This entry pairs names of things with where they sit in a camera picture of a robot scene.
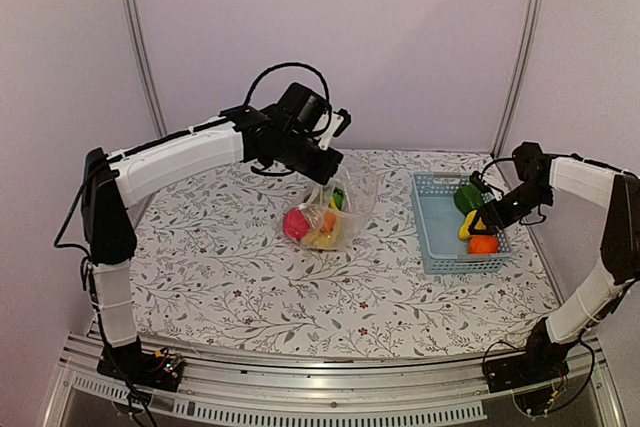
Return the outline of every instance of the vent grille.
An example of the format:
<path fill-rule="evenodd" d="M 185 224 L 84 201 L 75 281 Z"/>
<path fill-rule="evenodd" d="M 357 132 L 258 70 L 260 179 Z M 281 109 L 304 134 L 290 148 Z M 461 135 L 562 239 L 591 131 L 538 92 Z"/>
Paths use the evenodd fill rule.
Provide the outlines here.
<path fill-rule="evenodd" d="M 119 403 L 127 403 L 129 390 L 113 381 L 75 373 L 74 388 Z M 403 413 L 360 414 L 265 414 L 248 410 L 220 408 L 205 402 L 175 399 L 171 412 L 185 419 L 229 427 L 420 427 L 459 425 L 484 420 L 487 416 L 479 401 L 436 409 Z"/>

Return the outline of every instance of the vertical metal pole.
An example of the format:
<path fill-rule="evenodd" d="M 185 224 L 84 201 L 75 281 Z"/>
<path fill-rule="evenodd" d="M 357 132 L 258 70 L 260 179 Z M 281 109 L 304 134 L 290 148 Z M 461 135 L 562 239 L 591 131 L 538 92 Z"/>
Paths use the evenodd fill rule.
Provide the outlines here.
<path fill-rule="evenodd" d="M 138 3 L 136 0 L 122 1 L 124 3 L 124 13 L 129 26 L 131 44 L 133 46 L 136 63 L 138 65 L 138 71 L 140 72 L 140 80 L 142 81 L 142 88 L 147 99 L 147 106 L 149 108 L 149 114 L 151 115 L 151 121 L 153 122 L 156 135 L 158 137 L 164 137 L 168 133 L 167 126 L 160 106 L 158 92 L 151 72 L 149 56 L 144 43 L 142 25 L 140 23 L 140 13 L 138 12 Z"/>
<path fill-rule="evenodd" d="M 498 132 L 491 149 L 491 155 L 494 158 L 500 157 L 502 154 L 509 135 L 513 115 L 515 114 L 518 99 L 520 97 L 520 91 L 522 90 L 522 84 L 527 69 L 529 55 L 531 53 L 531 47 L 533 45 L 533 37 L 538 23 L 541 5 L 542 0 L 528 0 L 527 2 L 527 10 L 522 30 L 522 37 L 520 39 L 520 48 L 518 49 L 518 57 L 513 70 L 513 76 L 511 77 L 511 83 L 509 85 L 504 111 L 502 112 L 502 118 L 500 119 L 500 126 L 498 127 Z"/>

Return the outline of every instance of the orange fruit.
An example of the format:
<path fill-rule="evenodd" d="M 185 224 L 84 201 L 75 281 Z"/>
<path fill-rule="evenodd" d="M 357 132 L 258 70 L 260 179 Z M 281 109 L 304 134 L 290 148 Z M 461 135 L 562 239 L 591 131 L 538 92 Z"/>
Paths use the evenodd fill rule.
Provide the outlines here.
<path fill-rule="evenodd" d="M 469 241 L 470 254 L 497 254 L 500 243 L 493 235 L 474 235 Z"/>

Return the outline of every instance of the pink ball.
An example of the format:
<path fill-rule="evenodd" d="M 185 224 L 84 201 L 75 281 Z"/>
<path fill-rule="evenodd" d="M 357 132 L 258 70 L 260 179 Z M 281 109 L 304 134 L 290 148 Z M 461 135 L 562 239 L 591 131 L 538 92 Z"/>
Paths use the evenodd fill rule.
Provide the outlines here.
<path fill-rule="evenodd" d="M 300 209 L 293 208 L 284 216 L 282 231 L 291 239 L 301 241 L 311 226 Z"/>

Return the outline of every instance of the table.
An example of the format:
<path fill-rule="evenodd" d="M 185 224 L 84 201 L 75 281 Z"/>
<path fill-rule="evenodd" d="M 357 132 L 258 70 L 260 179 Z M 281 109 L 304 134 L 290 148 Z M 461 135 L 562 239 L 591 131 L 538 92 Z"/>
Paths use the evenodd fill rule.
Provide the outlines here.
<path fill-rule="evenodd" d="M 477 353 L 521 343 L 558 305 L 528 230 L 498 273 L 425 275 L 410 172 L 471 172 L 482 154 L 345 151 L 381 176 L 376 209 L 346 252 L 309 252 L 280 221 L 307 183 L 235 164 L 158 192 L 132 262 L 141 332 L 215 346 L 330 357 Z M 504 181 L 497 171 L 495 185 Z"/>

